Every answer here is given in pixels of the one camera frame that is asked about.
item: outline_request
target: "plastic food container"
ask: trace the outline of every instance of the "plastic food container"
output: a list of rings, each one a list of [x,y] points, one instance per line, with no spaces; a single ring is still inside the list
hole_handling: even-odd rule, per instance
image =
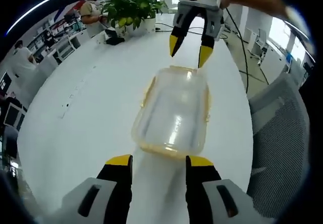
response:
[[[154,77],[132,128],[148,152],[174,158],[197,155],[204,147],[209,90],[204,74],[170,66]]]

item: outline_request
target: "white table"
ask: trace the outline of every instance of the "white table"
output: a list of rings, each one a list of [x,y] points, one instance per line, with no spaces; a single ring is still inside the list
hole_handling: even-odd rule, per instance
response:
[[[172,17],[165,15],[163,23],[171,25]],[[198,18],[192,26],[201,22]],[[39,90],[22,124],[18,149],[25,179],[45,211],[59,208],[62,197],[87,177],[96,177],[108,159],[132,153],[128,223],[160,223],[156,219],[161,216],[165,223],[188,223],[184,163],[142,152],[130,134],[156,72],[185,60],[198,62],[199,35],[189,33],[174,58],[169,56],[169,35],[131,38],[117,46],[99,44],[97,35],[62,62]],[[222,40],[205,66],[212,105],[201,155],[223,179],[246,191],[251,115],[238,68]]]

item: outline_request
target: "floor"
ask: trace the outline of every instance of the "floor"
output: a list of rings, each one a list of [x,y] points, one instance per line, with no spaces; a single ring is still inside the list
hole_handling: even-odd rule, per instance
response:
[[[244,53],[242,49],[242,44],[240,38],[233,32],[228,33],[224,32],[228,37],[225,39],[225,42],[228,45],[228,48],[231,52],[233,60],[238,66],[240,75],[244,86],[247,86],[247,74],[246,74],[246,63],[244,58]],[[248,65],[248,74],[249,74],[249,86],[247,96],[252,98],[256,93],[261,92],[267,87],[266,78],[263,75],[260,67],[258,66],[258,59],[251,57],[250,52],[247,50],[248,44],[244,42],[244,48],[247,56],[247,65]]]

